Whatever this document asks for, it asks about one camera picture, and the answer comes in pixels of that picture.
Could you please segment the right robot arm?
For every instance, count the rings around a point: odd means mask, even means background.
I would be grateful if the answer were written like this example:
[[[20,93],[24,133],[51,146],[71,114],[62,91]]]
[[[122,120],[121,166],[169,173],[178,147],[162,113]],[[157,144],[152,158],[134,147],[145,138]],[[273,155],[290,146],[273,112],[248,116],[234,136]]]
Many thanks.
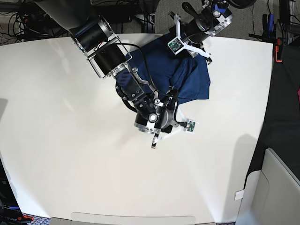
[[[178,91],[169,87],[163,93],[152,79],[144,80],[139,76],[138,68],[129,64],[130,52],[123,53],[128,45],[121,42],[89,0],[37,0],[35,3],[71,34],[97,75],[115,79],[117,94],[124,105],[136,113],[135,126],[154,135],[153,149],[162,140],[160,133],[170,136],[173,128],[191,129],[188,119],[176,119]]]

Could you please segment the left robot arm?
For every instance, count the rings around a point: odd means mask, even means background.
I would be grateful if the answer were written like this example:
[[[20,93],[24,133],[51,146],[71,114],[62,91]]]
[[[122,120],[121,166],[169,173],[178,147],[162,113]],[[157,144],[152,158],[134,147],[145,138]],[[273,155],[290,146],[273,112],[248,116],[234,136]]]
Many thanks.
[[[193,17],[184,22],[178,14],[170,12],[174,21],[174,37],[167,43],[173,54],[187,51],[191,57],[203,56],[207,63],[212,62],[211,54],[203,47],[203,41],[214,37],[232,23],[230,6],[246,9],[255,4],[254,0],[203,0],[202,10],[197,12],[189,2],[183,2],[183,10]]]

